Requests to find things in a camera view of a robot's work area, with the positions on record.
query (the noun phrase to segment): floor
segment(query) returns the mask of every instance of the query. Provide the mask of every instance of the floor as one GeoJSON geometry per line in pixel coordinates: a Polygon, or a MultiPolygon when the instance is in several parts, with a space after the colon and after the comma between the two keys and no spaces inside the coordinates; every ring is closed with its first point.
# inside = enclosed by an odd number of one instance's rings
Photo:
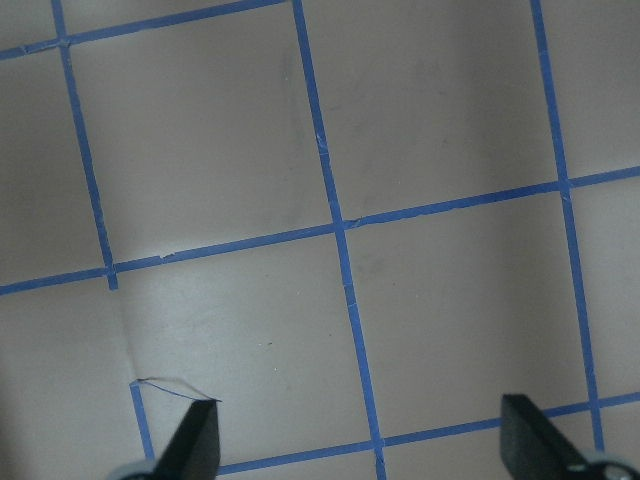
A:
{"type": "Polygon", "coordinates": [[[640,3],[224,1],[1,2],[4,478],[640,458],[640,3]]]}

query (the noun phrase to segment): black object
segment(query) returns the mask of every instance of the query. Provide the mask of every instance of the black object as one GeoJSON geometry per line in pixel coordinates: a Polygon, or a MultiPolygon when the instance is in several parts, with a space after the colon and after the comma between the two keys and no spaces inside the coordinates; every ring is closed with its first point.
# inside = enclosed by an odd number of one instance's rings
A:
{"type": "Polygon", "coordinates": [[[640,480],[623,462],[588,461],[526,395],[502,397],[500,455],[514,480],[640,480]]]}
{"type": "Polygon", "coordinates": [[[220,466],[216,400],[196,400],[152,473],[123,480],[213,480],[220,466]]]}

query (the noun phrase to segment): grid square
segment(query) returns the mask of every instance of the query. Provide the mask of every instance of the grid square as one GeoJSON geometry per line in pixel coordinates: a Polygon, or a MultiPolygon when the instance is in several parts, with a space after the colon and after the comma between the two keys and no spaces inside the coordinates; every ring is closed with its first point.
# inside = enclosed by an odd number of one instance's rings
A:
{"type": "Polygon", "coordinates": [[[640,179],[573,192],[585,295],[601,396],[640,390],[640,179]]]}
{"type": "Polygon", "coordinates": [[[640,164],[640,3],[544,1],[569,173],[640,164]]]}
{"type": "MultiPolygon", "coordinates": [[[[369,440],[331,236],[119,279],[138,375],[222,400],[223,465],[369,440]]],[[[157,450],[166,405],[145,400],[157,450]]]]}
{"type": "Polygon", "coordinates": [[[198,8],[230,3],[227,0],[62,0],[67,30],[85,32],[97,28],[162,17],[198,8]]]}
{"type": "Polygon", "coordinates": [[[305,10],[345,217],[555,179],[527,1],[305,10]]]}
{"type": "Polygon", "coordinates": [[[0,63],[0,284],[103,265],[57,51],[0,63]]]}
{"type": "MultiPolygon", "coordinates": [[[[593,445],[588,414],[554,418],[552,422],[576,446],[593,445]]],[[[499,438],[499,430],[493,429],[387,448],[388,478],[509,480],[511,477],[500,460],[499,438]]]]}
{"type": "Polygon", "coordinates": [[[509,391],[542,408],[586,399],[556,194],[348,241],[385,436],[496,417],[509,391]]]}
{"type": "Polygon", "coordinates": [[[0,50],[55,38],[49,0],[8,0],[2,2],[0,50]]]}
{"type": "Polygon", "coordinates": [[[633,403],[602,410],[602,426],[607,452],[620,456],[632,465],[640,457],[640,404],[633,403]]]}
{"type": "Polygon", "coordinates": [[[127,341],[103,280],[2,297],[0,318],[3,477],[106,478],[142,458],[127,341]]]}
{"type": "Polygon", "coordinates": [[[330,222],[290,5],[74,47],[117,260],[330,222]]]}
{"type": "Polygon", "coordinates": [[[310,460],[279,467],[225,475],[229,480],[372,480],[376,476],[371,452],[310,460]]]}

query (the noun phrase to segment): floor tile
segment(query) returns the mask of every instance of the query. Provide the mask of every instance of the floor tile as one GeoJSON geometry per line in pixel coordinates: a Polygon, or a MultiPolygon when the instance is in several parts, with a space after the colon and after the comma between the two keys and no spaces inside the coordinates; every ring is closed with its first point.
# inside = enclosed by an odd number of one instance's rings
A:
{"type": "Polygon", "coordinates": [[[571,176],[640,164],[640,4],[544,1],[571,176]]]}
{"type": "MultiPolygon", "coordinates": [[[[576,446],[591,439],[588,414],[554,418],[553,423],[576,446]]],[[[497,429],[386,448],[385,462],[389,480],[511,478],[500,460],[500,433],[497,429]]]]}
{"type": "Polygon", "coordinates": [[[305,8],[345,217],[555,179],[528,2],[305,8]]]}
{"type": "Polygon", "coordinates": [[[0,284],[103,265],[57,51],[0,62],[0,284]]]}
{"type": "Polygon", "coordinates": [[[225,475],[229,480],[373,480],[376,478],[372,452],[322,458],[303,463],[225,475]]]}
{"type": "MultiPolygon", "coordinates": [[[[122,274],[136,371],[222,400],[223,464],[366,441],[339,275],[331,236],[122,274]]],[[[172,402],[146,391],[162,449],[172,402]]]]}
{"type": "Polygon", "coordinates": [[[73,49],[118,260],[330,221],[299,58],[290,5],[73,49]]]}
{"type": "Polygon", "coordinates": [[[529,197],[349,232],[385,436],[586,399],[560,199],[529,197]]]}
{"type": "Polygon", "coordinates": [[[51,2],[21,0],[2,3],[0,50],[55,38],[51,2]]]}
{"type": "Polygon", "coordinates": [[[127,340],[104,280],[2,297],[0,318],[5,478],[106,478],[142,458],[127,340]]]}
{"type": "Polygon", "coordinates": [[[162,17],[199,8],[231,3],[225,0],[62,0],[67,30],[85,32],[97,28],[162,17]]]}
{"type": "Polygon", "coordinates": [[[574,190],[599,393],[640,390],[640,179],[574,190]]]}
{"type": "Polygon", "coordinates": [[[638,468],[640,458],[640,404],[633,403],[602,410],[605,446],[611,455],[622,457],[638,468]]]}

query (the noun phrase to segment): blue tape grid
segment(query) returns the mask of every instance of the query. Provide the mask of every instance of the blue tape grid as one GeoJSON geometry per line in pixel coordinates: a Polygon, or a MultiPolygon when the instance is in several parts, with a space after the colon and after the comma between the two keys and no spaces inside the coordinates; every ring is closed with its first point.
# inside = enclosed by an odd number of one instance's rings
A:
{"type": "Polygon", "coordinates": [[[573,205],[571,202],[571,182],[569,181],[567,162],[564,155],[564,142],[562,140],[562,130],[560,128],[560,116],[558,114],[555,88],[553,86],[551,59],[549,57],[549,50],[547,47],[547,35],[545,33],[540,0],[531,0],[531,13],[533,15],[533,25],[536,33],[536,43],[538,46],[538,57],[540,60],[544,93],[547,99],[551,138],[555,152],[556,170],[558,172],[558,187],[560,189],[560,197],[562,199],[562,212],[564,215],[567,244],[569,246],[569,261],[571,263],[571,276],[573,278],[573,290],[578,312],[582,358],[587,378],[587,392],[589,396],[591,421],[593,424],[593,439],[595,447],[598,450],[604,450],[604,435],[602,433],[602,419],[600,417],[600,406],[598,404],[598,385],[596,381],[595,362],[591,346],[591,333],[589,331],[587,300],[584,293],[584,283],[582,281],[582,265],[580,263],[580,250],[578,248],[578,234],[576,232],[573,205]]]}
{"type": "MultiPolygon", "coordinates": [[[[11,293],[17,293],[20,291],[31,290],[35,288],[42,288],[52,285],[76,282],[87,280],[91,278],[107,277],[111,288],[117,286],[116,272],[137,270],[141,268],[148,268],[168,263],[174,263],[179,261],[185,261],[195,258],[207,257],[211,255],[218,255],[227,252],[239,251],[248,248],[256,248],[260,246],[273,245],[277,243],[293,241],[302,238],[310,238],[318,235],[335,234],[336,242],[338,244],[338,250],[340,254],[340,266],[342,271],[343,284],[345,288],[345,298],[347,300],[349,308],[349,316],[352,324],[352,331],[354,341],[356,343],[356,350],[358,355],[358,364],[360,367],[361,382],[363,392],[365,396],[365,403],[367,405],[367,415],[369,419],[369,426],[371,430],[372,441],[361,442],[355,444],[335,446],[325,449],[318,449],[307,452],[299,452],[291,455],[283,455],[278,457],[272,457],[262,460],[256,460],[252,462],[244,462],[240,464],[228,465],[221,467],[221,474],[234,473],[245,470],[253,470],[257,468],[265,468],[275,465],[284,465],[288,463],[295,463],[305,460],[311,460],[316,458],[325,458],[335,455],[344,455],[348,453],[361,452],[373,450],[376,453],[376,467],[378,478],[384,478],[384,458],[382,455],[382,448],[385,446],[400,445],[404,443],[410,443],[415,441],[424,441],[434,438],[441,438],[449,435],[458,435],[467,432],[486,430],[491,428],[497,428],[499,426],[499,419],[487,419],[478,422],[471,422],[462,425],[454,425],[444,428],[426,430],[422,432],[415,432],[406,435],[399,435],[394,437],[382,438],[379,431],[377,422],[377,416],[375,413],[375,402],[373,398],[373,388],[371,385],[371,378],[368,371],[368,363],[366,360],[366,350],[364,349],[364,341],[362,335],[362,329],[360,325],[359,313],[355,298],[355,290],[353,288],[353,282],[351,278],[351,269],[349,265],[349,256],[346,244],[345,230],[359,228],[364,225],[370,225],[375,223],[394,222],[403,219],[413,218],[420,215],[432,215],[450,211],[457,208],[469,208],[473,206],[485,205],[495,202],[507,201],[515,198],[528,197],[533,195],[539,195],[549,192],[559,192],[562,198],[563,213],[565,218],[565,228],[567,234],[567,242],[569,247],[569,255],[572,267],[572,277],[574,283],[574,292],[576,296],[576,306],[578,311],[579,326],[581,333],[581,341],[583,348],[583,360],[585,364],[585,372],[587,376],[589,400],[585,403],[578,403],[572,405],[561,406],[553,409],[546,410],[545,413],[548,416],[554,417],[559,415],[568,415],[578,412],[590,412],[593,422],[594,431],[594,443],[597,448],[603,448],[604,441],[602,435],[602,425],[600,419],[600,409],[609,408],[613,406],[625,405],[629,403],[640,402],[640,392],[620,395],[616,397],[609,397],[605,399],[598,398],[597,384],[595,378],[595,368],[593,363],[593,353],[591,351],[591,341],[588,326],[588,316],[586,310],[586,300],[584,296],[584,286],[582,282],[582,272],[580,267],[580,255],[577,243],[577,234],[575,229],[575,220],[573,217],[573,207],[571,204],[571,189],[582,188],[590,185],[596,185],[599,183],[623,180],[627,178],[634,178],[640,176],[640,166],[631,167],[626,169],[614,170],[604,173],[598,173],[594,175],[587,175],[570,179],[567,172],[566,160],[564,156],[564,146],[562,141],[562,133],[560,129],[560,121],[558,115],[558,109],[555,98],[555,90],[553,86],[553,77],[551,72],[551,62],[549,59],[549,53],[547,48],[547,40],[544,29],[544,21],[542,16],[542,8],[539,0],[531,1],[531,11],[533,15],[534,28],[536,33],[536,41],[538,45],[538,53],[540,58],[540,67],[543,77],[543,84],[545,88],[545,96],[547,99],[547,106],[549,112],[549,121],[551,125],[551,133],[554,145],[556,168],[558,173],[557,182],[548,182],[544,184],[531,185],[527,187],[515,188],[510,190],[504,190],[501,192],[494,192],[485,195],[478,195],[472,197],[465,197],[461,199],[455,199],[451,201],[439,202],[430,205],[423,205],[418,207],[412,207],[407,209],[396,210],[392,212],[385,212],[376,215],[366,216],[355,220],[343,220],[340,212],[340,206],[338,202],[337,192],[335,188],[335,182],[333,180],[333,174],[331,172],[329,151],[327,148],[326,136],[324,134],[324,126],[322,122],[322,115],[320,110],[320,102],[317,93],[317,87],[315,84],[315,76],[313,73],[313,65],[311,59],[311,52],[309,47],[309,39],[306,32],[306,25],[304,21],[304,12],[302,8],[301,0],[293,0],[294,18],[296,20],[296,29],[298,32],[298,38],[300,41],[301,56],[303,59],[303,66],[305,68],[305,78],[307,81],[307,89],[309,95],[309,102],[312,109],[312,117],[314,121],[314,127],[316,130],[316,138],[318,143],[318,152],[321,159],[322,171],[325,180],[325,187],[327,190],[327,196],[332,214],[333,223],[330,225],[321,225],[317,227],[310,227],[306,229],[300,229],[290,232],[283,232],[273,235],[266,235],[262,237],[240,240],[236,242],[229,242],[221,245],[212,245],[208,247],[196,248],[177,252],[167,257],[148,257],[138,260],[132,260],[128,262],[122,262],[119,264],[113,264],[111,252],[109,249],[108,238],[106,235],[106,228],[104,226],[104,220],[102,217],[102,210],[100,208],[100,197],[98,192],[97,183],[95,180],[91,151],[87,140],[86,128],[84,125],[84,119],[82,116],[82,110],[80,107],[80,101],[77,94],[77,88],[75,85],[75,78],[73,76],[73,70],[71,66],[71,58],[69,54],[69,47],[71,45],[80,44],[84,42],[95,41],[103,38],[109,38],[119,35],[126,35],[135,33],[141,30],[151,28],[161,28],[169,25],[177,25],[180,23],[196,21],[204,18],[210,18],[219,15],[225,15],[254,8],[260,8],[269,5],[275,5],[283,3],[285,0],[241,0],[234,3],[225,5],[209,7],[190,12],[180,13],[176,15],[167,15],[164,17],[132,22],[125,25],[118,25],[114,27],[108,27],[90,32],[83,32],[79,34],[67,35],[64,16],[62,11],[62,5],[60,0],[52,0],[52,10],[54,13],[54,21],[56,26],[57,38],[46,40],[43,42],[32,43],[29,45],[16,47],[0,51],[0,60],[6,60],[11,58],[17,58],[24,55],[29,55],[42,50],[59,48],[61,54],[61,60],[63,62],[65,80],[67,82],[67,89],[69,93],[70,104],[73,112],[74,123],[76,127],[76,134],[80,149],[82,153],[83,167],[85,169],[85,176],[87,179],[87,186],[91,197],[92,207],[94,210],[94,217],[96,221],[96,227],[98,229],[98,235],[100,238],[100,245],[103,253],[103,259],[105,262],[105,268],[95,268],[89,270],[83,270],[79,272],[64,273],[60,275],[53,275],[44,278],[38,278],[23,282],[16,282],[9,285],[0,286],[0,295],[6,295],[11,293]]],[[[147,458],[153,458],[153,446],[151,444],[151,437],[149,428],[146,421],[146,415],[144,412],[144,406],[142,403],[142,396],[140,394],[140,385],[134,382],[130,386],[131,395],[134,403],[134,409],[136,412],[136,418],[140,429],[142,438],[143,449],[147,458]]]]}

